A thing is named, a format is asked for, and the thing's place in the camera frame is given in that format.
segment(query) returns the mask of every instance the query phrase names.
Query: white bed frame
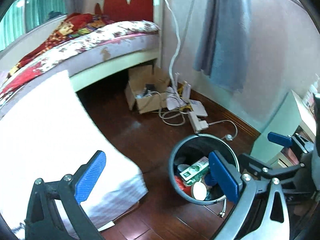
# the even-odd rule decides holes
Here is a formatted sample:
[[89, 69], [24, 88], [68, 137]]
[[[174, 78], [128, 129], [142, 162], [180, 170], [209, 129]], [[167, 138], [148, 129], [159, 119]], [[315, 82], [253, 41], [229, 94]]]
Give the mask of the white bed frame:
[[[104, 0], [98, 0], [97, 3], [103, 8]], [[160, 27], [159, 31], [159, 48], [136, 51], [127, 55], [123, 55], [106, 62], [95, 65], [89, 69], [81, 71], [70, 77], [71, 83], [75, 91], [79, 91], [100, 79], [108, 77], [116, 72], [130, 68], [137, 64], [157, 59], [157, 65], [161, 67], [162, 55], [162, 27], [163, 27], [163, 0], [153, 0], [153, 20]]]

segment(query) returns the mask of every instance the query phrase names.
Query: trash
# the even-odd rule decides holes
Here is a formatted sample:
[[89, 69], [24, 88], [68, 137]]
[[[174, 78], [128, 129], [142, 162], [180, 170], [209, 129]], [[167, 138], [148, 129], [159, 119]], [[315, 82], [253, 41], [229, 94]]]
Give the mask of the trash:
[[205, 200], [207, 197], [207, 188], [202, 182], [196, 182], [191, 187], [191, 196], [196, 200]]
[[183, 184], [191, 186], [199, 181], [205, 174], [209, 172], [209, 161], [207, 157], [202, 157], [200, 160], [192, 164], [190, 167], [180, 173], [183, 178]]
[[185, 186], [182, 179], [178, 176], [174, 176], [178, 187], [183, 190], [187, 195], [191, 196], [191, 187]]
[[210, 172], [204, 176], [204, 182], [208, 186], [215, 186], [218, 182], [212, 178]]
[[189, 167], [190, 167], [190, 165], [188, 165], [188, 164], [180, 164], [180, 165], [178, 165], [178, 171], [179, 171], [179, 173], [183, 172], [184, 170], [186, 170]]

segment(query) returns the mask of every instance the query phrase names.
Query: window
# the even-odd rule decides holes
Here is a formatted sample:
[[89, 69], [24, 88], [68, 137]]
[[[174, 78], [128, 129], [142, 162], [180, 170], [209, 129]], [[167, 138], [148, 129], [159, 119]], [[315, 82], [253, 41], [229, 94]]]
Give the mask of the window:
[[0, 22], [0, 50], [37, 26], [66, 13], [64, 0], [15, 0]]

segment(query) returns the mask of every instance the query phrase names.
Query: baseboard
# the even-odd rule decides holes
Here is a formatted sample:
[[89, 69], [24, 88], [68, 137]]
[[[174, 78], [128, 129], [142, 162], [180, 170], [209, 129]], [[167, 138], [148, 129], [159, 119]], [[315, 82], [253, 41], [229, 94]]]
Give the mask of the baseboard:
[[223, 106], [220, 106], [216, 102], [205, 97], [204, 95], [194, 90], [191, 90], [190, 98], [202, 102], [202, 104], [206, 109], [210, 109], [211, 111], [221, 112], [226, 119], [233, 121], [238, 126], [238, 128], [240, 128], [245, 133], [247, 133], [253, 139], [253, 141], [255, 141], [259, 137], [260, 132], [258, 132], [255, 128], [247, 124], [245, 121], [240, 119], [238, 116], [236, 116], [229, 110], [225, 109]]

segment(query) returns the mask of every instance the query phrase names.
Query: power strip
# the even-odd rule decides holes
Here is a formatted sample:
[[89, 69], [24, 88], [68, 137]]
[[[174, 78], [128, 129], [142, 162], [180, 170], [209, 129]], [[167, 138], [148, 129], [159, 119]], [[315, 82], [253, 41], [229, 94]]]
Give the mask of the power strip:
[[207, 121], [200, 120], [194, 111], [188, 112], [188, 117], [195, 133], [199, 133], [209, 127]]

